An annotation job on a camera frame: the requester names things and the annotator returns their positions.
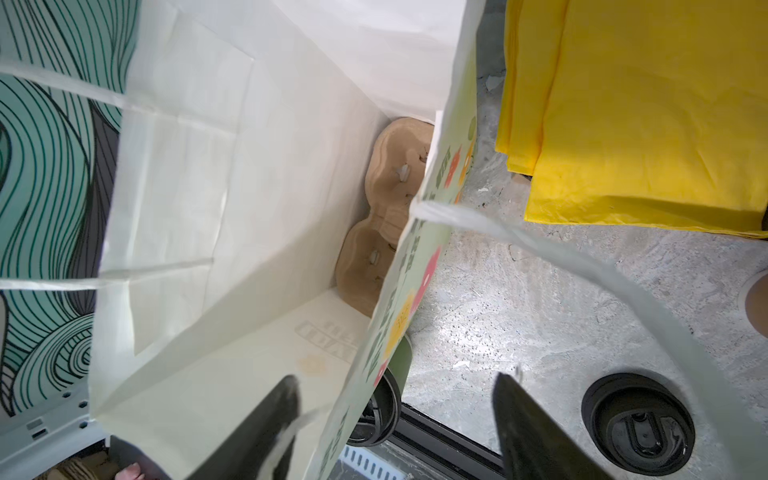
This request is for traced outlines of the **green paper coffee cup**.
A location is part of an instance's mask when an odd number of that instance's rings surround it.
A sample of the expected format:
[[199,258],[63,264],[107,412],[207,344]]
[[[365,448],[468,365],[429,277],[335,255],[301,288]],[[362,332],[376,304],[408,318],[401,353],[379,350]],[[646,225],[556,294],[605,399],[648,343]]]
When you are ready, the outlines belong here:
[[404,392],[412,359],[412,342],[408,335],[404,335],[388,364],[388,371],[392,374],[400,393]]

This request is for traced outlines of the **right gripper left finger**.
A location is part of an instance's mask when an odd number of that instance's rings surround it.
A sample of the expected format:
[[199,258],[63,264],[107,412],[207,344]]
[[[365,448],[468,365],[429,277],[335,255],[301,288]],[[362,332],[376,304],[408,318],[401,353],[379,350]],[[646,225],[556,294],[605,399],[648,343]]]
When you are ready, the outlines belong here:
[[287,375],[189,479],[256,479],[299,412],[298,379]]

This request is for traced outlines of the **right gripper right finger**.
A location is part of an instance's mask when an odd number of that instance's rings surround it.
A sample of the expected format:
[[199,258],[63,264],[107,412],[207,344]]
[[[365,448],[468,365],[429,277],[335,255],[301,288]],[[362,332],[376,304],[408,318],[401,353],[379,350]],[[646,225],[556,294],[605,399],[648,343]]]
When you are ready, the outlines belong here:
[[492,406],[506,478],[610,477],[512,376],[496,376]]

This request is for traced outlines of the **brown paper coffee cup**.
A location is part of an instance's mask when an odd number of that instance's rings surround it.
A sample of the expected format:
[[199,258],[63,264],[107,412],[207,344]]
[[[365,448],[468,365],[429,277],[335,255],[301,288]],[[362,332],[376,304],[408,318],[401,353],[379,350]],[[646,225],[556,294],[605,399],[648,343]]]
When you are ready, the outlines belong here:
[[768,271],[751,277],[742,287],[738,304],[750,325],[763,337],[768,337]]

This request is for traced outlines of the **single pulp cup carrier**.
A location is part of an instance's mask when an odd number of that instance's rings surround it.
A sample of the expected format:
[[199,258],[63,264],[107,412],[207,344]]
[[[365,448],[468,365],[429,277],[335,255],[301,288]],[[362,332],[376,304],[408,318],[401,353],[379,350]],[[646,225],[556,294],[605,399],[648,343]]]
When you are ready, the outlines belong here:
[[342,300],[372,317],[426,171],[434,126],[413,118],[390,123],[375,141],[364,193],[368,216],[348,232],[335,269]]

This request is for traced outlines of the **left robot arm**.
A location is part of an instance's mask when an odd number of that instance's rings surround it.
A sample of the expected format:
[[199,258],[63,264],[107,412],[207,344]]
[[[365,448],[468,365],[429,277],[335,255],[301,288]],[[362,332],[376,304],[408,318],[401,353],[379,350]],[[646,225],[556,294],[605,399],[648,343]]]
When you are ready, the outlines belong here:
[[108,437],[89,412],[86,380],[13,417],[1,417],[1,477],[32,479]]

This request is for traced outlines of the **white paper takeout bag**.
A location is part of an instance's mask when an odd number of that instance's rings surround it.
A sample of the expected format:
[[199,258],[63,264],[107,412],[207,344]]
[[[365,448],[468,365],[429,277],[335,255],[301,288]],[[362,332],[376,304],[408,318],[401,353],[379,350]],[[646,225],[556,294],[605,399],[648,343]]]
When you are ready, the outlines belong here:
[[[190,476],[298,379],[280,459],[324,479],[456,229],[627,305],[691,386],[736,474],[767,440],[660,302],[573,248],[458,205],[476,147],[481,1],[5,1],[1,408],[86,380],[91,417]],[[434,126],[372,317],[336,264],[375,141]]]

